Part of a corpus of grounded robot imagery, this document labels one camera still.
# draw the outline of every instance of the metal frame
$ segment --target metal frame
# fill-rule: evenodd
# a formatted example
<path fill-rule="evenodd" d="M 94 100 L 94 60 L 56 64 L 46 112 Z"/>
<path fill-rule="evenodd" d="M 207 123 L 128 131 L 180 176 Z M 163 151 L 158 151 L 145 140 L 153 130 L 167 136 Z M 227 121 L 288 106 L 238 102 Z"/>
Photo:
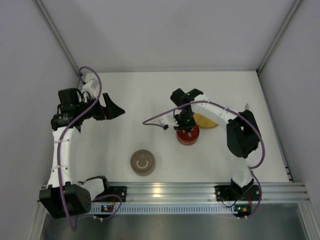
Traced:
<path fill-rule="evenodd" d="M 152 183 L 111 182 L 110 186 L 126 186 L 126 202 L 117 214 L 233 214 L 216 200 L 215 186 L 226 183 Z M 309 203 L 309 195 L 303 183 L 262 183 L 262 204 Z M 106 215 L 102 205 L 93 202 L 89 215 Z"/>
<path fill-rule="evenodd" d="M 70 50 L 67 47 L 66 42 L 61 36 L 58 28 L 56 27 L 53 19 L 51 18 L 46 6 L 42 0 L 32 0 L 39 10 L 41 16 L 48 24 L 49 29 L 53 33 L 54 38 L 57 40 L 61 50 L 71 64 L 71 67 L 78 75 L 79 67 L 73 58 Z M 289 10 L 284 22 L 282 23 L 279 31 L 272 40 L 270 47 L 264 55 L 259 68 L 257 69 L 257 75 L 266 66 L 268 60 L 273 54 L 275 48 L 282 39 L 286 29 L 292 22 L 294 16 L 298 12 L 304 0 L 295 0 L 291 9 Z M 286 154 L 281 139 L 279 139 L 279 131 L 275 124 L 274 117 L 270 112 L 268 100 L 266 99 L 263 85 L 261 88 L 268 106 L 269 114 L 275 129 L 277 141 L 280 146 L 281 154 L 286 160 Z M 231 214 L 226 207 L 222 207 L 220 203 L 216 201 L 216 193 L 214 186 L 221 185 L 222 183 L 110 183 L 113 186 L 121 185 L 127 186 L 126 203 L 124 203 L 123 210 L 117 214 L 168 214 L 167 209 L 163 210 L 163 207 L 169 207 L 171 209 L 178 209 L 171 214 Z M 303 183 L 262 183 L 262 204 L 286 204 L 297 203 L 300 209 L 301 218 L 305 225 L 307 234 L 312 240 L 320 240 L 320 227 L 317 221 L 316 215 L 312 208 L 307 190 Z M 27 239 L 34 240 L 39 239 L 42 231 L 42 227 L 45 221 L 46 209 L 42 204 L 37 203 L 37 211 L 35 219 L 30 228 L 30 232 Z M 101 208 L 101 203 L 93 203 L 92 210 L 95 208 Z M 161 209 L 161 211 L 153 212 L 154 209 Z"/>
<path fill-rule="evenodd" d="M 290 8 L 290 11 L 288 12 L 287 16 L 285 17 L 284 22 L 282 23 L 279 31 L 277 32 L 277 34 L 275 35 L 274 39 L 272 40 L 272 43 L 271 43 L 270 47 L 266 51 L 266 53 L 265 53 L 265 55 L 264 55 L 264 57 L 262 59 L 262 62 L 261 62 L 260 66 L 257 69 L 258 76 L 260 75 L 260 73 L 262 72 L 264 67 L 266 66 L 269 58 L 271 57 L 271 55 L 274 52 L 275 48 L 277 47 L 277 45 L 279 44 L 280 40 L 284 36 L 287 28 L 289 27 L 290 23 L 292 22 L 294 16 L 298 12 L 298 10 L 301 7 L 303 2 L 304 2 L 304 0 L 295 0 L 294 3 L 292 4 L 292 6 Z"/>
<path fill-rule="evenodd" d="M 44 21 L 47 23 L 49 29 L 53 33 L 53 37 L 56 39 L 62 52 L 64 53 L 65 57 L 68 59 L 69 63 L 71 64 L 71 67 L 73 68 L 75 73 L 78 74 L 79 67 L 78 67 L 74 57 L 72 56 L 69 48 L 67 47 L 66 42 L 64 41 L 63 37 L 61 36 L 55 22 L 51 18 L 46 6 L 42 2 L 42 0 L 32 0 L 32 1 L 35 4 L 36 8 L 41 13 L 41 15 L 42 15 Z"/>
<path fill-rule="evenodd" d="M 284 166 L 285 166 L 285 168 L 287 170 L 287 174 L 288 174 L 289 180 L 294 182 L 295 181 L 295 175 L 291 171 L 291 169 L 292 169 L 291 168 L 291 164 L 290 164 L 290 161 L 288 160 L 288 157 L 287 157 L 288 154 L 287 154 L 285 145 L 283 143 L 283 140 L 281 138 L 281 134 L 280 134 L 280 130 L 279 130 L 279 127 L 277 125 L 277 122 L 276 122 L 276 118 L 275 118 L 274 114 L 271 111 L 270 101 L 269 101 L 269 99 L 268 99 L 268 97 L 266 95 L 265 87 L 263 85 L 263 82 L 261 81 L 260 75 L 258 74 L 258 70 L 256 72 L 257 72 L 257 76 L 258 76 L 258 79 L 259 79 L 260 87 L 262 89 L 263 98 L 264 98 L 268 113 L 269 113 L 270 118 L 271 118 L 272 126 L 273 126 L 274 133 L 275 133 L 275 138 L 276 138 L 276 141 L 277 141 L 277 143 L 279 145 L 280 154 L 281 154 L 282 159 L 283 159 L 283 164 L 284 164 Z"/>

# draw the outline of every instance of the white table surface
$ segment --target white table surface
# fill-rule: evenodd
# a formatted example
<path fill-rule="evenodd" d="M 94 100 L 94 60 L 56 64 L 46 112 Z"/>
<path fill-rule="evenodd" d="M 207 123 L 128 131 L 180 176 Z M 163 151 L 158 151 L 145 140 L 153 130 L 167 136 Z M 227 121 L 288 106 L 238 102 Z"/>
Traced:
<path fill-rule="evenodd" d="M 266 155 L 254 170 L 261 182 L 288 182 L 257 74 L 254 71 L 212 72 L 123 72 L 99 73 L 102 92 L 107 92 L 125 114 L 113 120 L 86 120 L 76 152 L 77 178 L 105 175 L 110 182 L 212 182 L 227 183 L 232 177 L 227 134 L 222 127 L 201 129 L 191 146 L 180 144 L 176 132 L 142 122 L 175 107 L 172 92 L 197 88 L 212 101 L 243 111 L 248 103 L 262 138 Z M 86 79 L 94 78 L 92 73 Z M 140 149 L 151 151 L 156 167 L 139 176 L 130 166 L 131 155 Z M 261 147 L 254 162 L 261 157 Z"/>

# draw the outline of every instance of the wire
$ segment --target wire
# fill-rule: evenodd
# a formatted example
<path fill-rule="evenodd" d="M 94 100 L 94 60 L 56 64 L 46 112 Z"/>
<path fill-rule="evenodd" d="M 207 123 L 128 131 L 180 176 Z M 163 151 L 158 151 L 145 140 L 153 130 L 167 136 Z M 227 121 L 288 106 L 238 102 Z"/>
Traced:
<path fill-rule="evenodd" d="M 226 208 L 232 208 L 234 205 L 236 205 L 236 203 L 237 203 L 237 201 L 238 201 L 238 200 L 235 200 L 232 205 L 227 206 L 227 205 L 224 203 L 224 201 L 222 201 L 221 196 L 219 196 L 219 199 L 220 199 L 221 203 L 222 203 Z"/>
<path fill-rule="evenodd" d="M 258 178 L 256 177 L 256 175 L 254 174 L 254 172 L 252 170 L 250 170 L 250 173 L 252 175 L 252 177 L 255 179 L 256 183 L 258 184 L 258 189 L 259 189 L 259 199 L 258 199 L 258 202 L 256 204 L 256 206 L 254 207 L 253 211 L 250 213 L 249 216 L 247 216 L 248 218 L 252 217 L 258 210 L 259 206 L 260 206 L 260 203 L 261 203 L 261 200 L 262 200 L 262 188 L 261 188 L 261 184 L 258 180 Z"/>
<path fill-rule="evenodd" d="M 83 85 L 85 85 L 86 82 L 83 81 L 82 76 L 83 76 L 83 74 L 82 74 L 82 73 L 79 73 L 79 81 L 81 81 L 81 83 L 82 83 Z"/>
<path fill-rule="evenodd" d="M 103 220 L 111 219 L 111 218 L 113 218 L 113 217 L 116 215 L 116 213 L 119 211 L 119 209 L 120 209 L 120 207 L 121 207 L 121 205 L 122 205 L 122 199 L 121 199 L 120 196 L 118 196 L 118 195 L 116 195 L 116 194 L 108 194 L 108 195 L 96 197 L 96 198 L 93 200 L 93 201 L 97 201 L 97 200 L 101 200 L 101 199 L 105 199 L 105 198 L 110 198 L 110 197 L 114 197 L 114 198 L 119 199 L 120 204 L 119 204 L 119 206 L 117 207 L 117 209 L 114 210 L 114 212 L 113 212 L 112 214 L 110 214 L 108 217 L 104 218 Z"/>
<path fill-rule="evenodd" d="M 85 101 L 84 95 L 81 93 L 81 91 L 80 91 L 78 88 L 76 88 L 76 91 L 77 91 L 78 94 L 80 95 L 81 101 L 84 102 L 84 101 Z"/>
<path fill-rule="evenodd" d="M 66 126 L 66 128 L 63 130 L 63 132 L 62 132 L 62 134 L 61 134 L 61 136 L 59 138 L 58 145 L 57 145 L 56 161 L 57 161 L 57 165 L 58 166 L 61 166 L 61 141 L 64 139 L 64 136 L 65 136 L 66 132 L 68 131 L 68 129 L 70 129 L 75 124 L 75 122 L 77 122 L 83 115 L 85 115 L 87 112 L 90 111 L 90 109 L 92 109 L 94 107 L 94 105 L 99 101 L 99 98 L 100 98 L 101 92 L 102 92 L 102 82 L 101 82 L 101 79 L 100 79 L 98 73 L 95 70 L 93 70 L 91 67 L 82 66 L 82 67 L 79 68 L 79 76 L 81 75 L 81 70 L 82 69 L 88 69 L 88 70 L 90 70 L 91 72 L 94 73 L 94 75 L 96 76 L 96 78 L 97 78 L 97 80 L 99 82 L 99 92 L 98 92 L 98 95 L 97 95 L 96 99 L 94 100 L 94 102 L 86 110 L 84 110 L 82 113 L 80 113 L 75 119 L 73 119 Z M 65 194 L 64 194 L 61 167 L 58 167 L 58 180 L 59 180 L 59 190 L 60 190 L 63 210 L 65 212 L 66 218 L 69 221 L 69 226 L 70 226 L 71 230 L 73 232 L 75 232 L 77 230 L 78 216 L 75 217 L 75 222 L 73 224 L 72 219 L 71 219 L 70 214 L 69 214 L 69 211 L 68 211 L 68 206 L 67 206 L 66 198 L 65 198 Z"/>
<path fill-rule="evenodd" d="M 91 95 L 90 95 L 90 93 L 89 93 L 88 91 L 84 91 L 84 92 L 82 93 L 83 98 L 85 98 L 85 93 L 88 94 L 89 99 L 91 99 Z"/>
<path fill-rule="evenodd" d="M 56 107 L 56 114 L 59 114 L 60 107 L 61 107 L 61 104 L 59 104 L 59 105 Z"/>
<path fill-rule="evenodd" d="M 252 199 L 251 199 L 251 195 L 248 195 L 248 201 L 249 201 L 249 207 L 251 208 L 251 206 L 252 206 Z"/>
<path fill-rule="evenodd" d="M 256 136 L 258 137 L 258 139 L 259 139 L 259 141 L 260 141 L 260 143 L 261 143 L 262 156 L 261 156 L 261 159 L 260 159 L 260 161 L 258 162 L 258 164 L 255 165 L 255 166 L 250 166 L 249 169 L 250 169 L 250 170 L 253 170 L 253 169 L 256 169 L 256 168 L 260 167 L 261 164 L 262 164 L 262 163 L 264 162 L 264 160 L 265 160 L 266 148 L 265 148 L 265 143 L 264 143 L 264 141 L 263 141 L 263 139 L 262 139 L 259 131 L 255 128 L 255 126 L 252 125 L 251 122 L 249 122 L 245 117 L 243 117 L 242 115 L 240 115 L 238 112 L 233 111 L 233 110 L 231 110 L 231 109 L 229 109 L 229 108 L 226 108 L 226 107 L 224 107 L 224 106 L 222 106 L 222 105 L 220 105 L 220 104 L 218 104 L 218 103 L 216 103 L 216 102 L 213 102 L 213 101 L 209 101 L 209 102 L 208 102 L 208 101 L 204 101 L 204 100 L 188 102 L 188 103 L 185 103 L 185 104 L 183 104 L 183 105 L 180 105 L 180 106 L 177 106 L 177 107 L 175 107 L 175 108 L 172 108 L 172 109 L 170 109 L 170 110 L 168 110 L 168 111 L 165 111 L 165 112 L 163 112 L 163 113 L 160 113 L 160 114 L 158 114 L 158 115 L 156 115 L 156 116 L 153 116 L 153 117 L 145 120 L 142 124 L 143 124 L 143 125 L 152 125 L 152 126 L 157 126 L 157 127 L 164 128 L 163 125 L 156 124 L 156 123 L 148 123 L 148 122 L 150 122 L 150 121 L 152 121 L 152 120 L 154 120 L 154 119 L 157 119 L 157 118 L 159 118 L 159 117 L 162 117 L 162 116 L 164 116 L 164 115 L 166 115 L 166 114 L 169 114 L 169 113 L 173 112 L 174 110 L 178 110 L 178 109 L 184 108 L 184 107 L 189 106 L 189 105 L 192 105 L 192 104 L 203 104 L 203 103 L 209 103 L 209 104 L 214 105 L 214 106 L 216 106 L 216 107 L 218 107 L 218 108 L 220 108 L 220 109 L 223 109 L 223 110 L 225 110 L 225 111 L 227 111 L 227 112 L 229 112 L 229 113 L 231 113 L 231 114 L 236 115 L 237 117 L 241 118 L 246 124 L 248 124 L 248 125 L 252 128 L 252 130 L 254 131 L 254 133 L 256 134 Z"/>
<path fill-rule="evenodd" d="M 119 209 L 120 209 L 120 207 L 122 205 L 122 199 L 121 199 L 121 197 L 119 195 L 109 194 L 109 195 L 104 195 L 104 196 L 97 197 L 97 198 L 95 198 L 93 200 L 93 201 L 96 201 L 96 200 L 99 200 L 100 198 L 104 199 L 104 198 L 110 198 L 110 197 L 114 197 L 114 199 L 118 198 L 119 201 L 120 201 L 120 204 L 119 204 L 118 208 L 111 215 L 109 215 L 108 217 L 104 218 L 103 220 L 108 220 L 108 219 L 111 219 L 111 218 L 113 218 L 115 216 L 115 214 L 119 211 Z M 91 215 L 91 214 L 81 215 L 81 216 L 78 217 L 78 220 L 87 219 L 87 218 L 95 218 L 95 215 Z M 69 226 L 69 224 L 67 224 L 67 225 L 65 225 L 63 227 L 60 227 L 59 228 L 60 230 L 58 232 L 55 232 L 54 234 L 52 234 L 50 232 L 50 227 L 49 226 L 50 226 L 50 224 L 46 225 L 46 231 L 47 231 L 49 237 L 53 239 L 53 238 L 59 237 L 63 233 L 63 231 L 66 230 L 66 228 Z"/>

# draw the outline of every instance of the white wall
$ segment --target white wall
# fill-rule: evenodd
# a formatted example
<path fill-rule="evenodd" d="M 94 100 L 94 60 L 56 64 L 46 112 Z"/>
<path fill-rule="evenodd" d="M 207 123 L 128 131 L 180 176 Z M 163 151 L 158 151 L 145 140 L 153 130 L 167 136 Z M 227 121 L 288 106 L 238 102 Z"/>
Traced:
<path fill-rule="evenodd" d="M 255 70 L 294 0 L 43 0 L 99 72 Z"/>
<path fill-rule="evenodd" d="M 262 72 L 293 176 L 320 220 L 320 1 L 301 6 Z"/>
<path fill-rule="evenodd" d="M 31 0 L 0 1 L 0 239 L 23 240 L 53 156 L 58 90 L 76 76 Z"/>

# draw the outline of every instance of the white panel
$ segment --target white panel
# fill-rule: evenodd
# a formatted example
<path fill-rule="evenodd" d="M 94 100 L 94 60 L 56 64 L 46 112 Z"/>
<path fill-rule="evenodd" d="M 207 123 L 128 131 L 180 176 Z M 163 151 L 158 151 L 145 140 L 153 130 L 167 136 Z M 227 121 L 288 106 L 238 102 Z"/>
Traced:
<path fill-rule="evenodd" d="M 293 177 L 305 183 L 318 218 L 319 10 L 320 1 L 304 1 L 261 75 Z"/>
<path fill-rule="evenodd" d="M 24 240 L 50 175 L 58 89 L 77 81 L 31 0 L 0 1 L 0 36 L 0 239 Z"/>
<path fill-rule="evenodd" d="M 245 72 L 131 72 L 100 73 L 102 92 L 126 113 L 107 120 L 86 120 L 77 149 L 78 180 L 105 175 L 111 182 L 230 182 L 232 153 L 222 127 L 203 129 L 196 144 L 185 146 L 173 129 L 164 131 L 142 122 L 175 105 L 170 96 L 177 88 L 203 90 L 213 101 L 243 111 L 246 103 L 254 113 L 265 141 L 266 158 L 254 172 L 262 182 L 288 182 L 279 147 L 257 74 Z M 136 175 L 131 155 L 147 149 L 156 167 L 148 176 Z M 254 162 L 258 162 L 258 150 Z"/>
<path fill-rule="evenodd" d="M 293 0 L 43 0 L 79 66 L 255 70 Z"/>

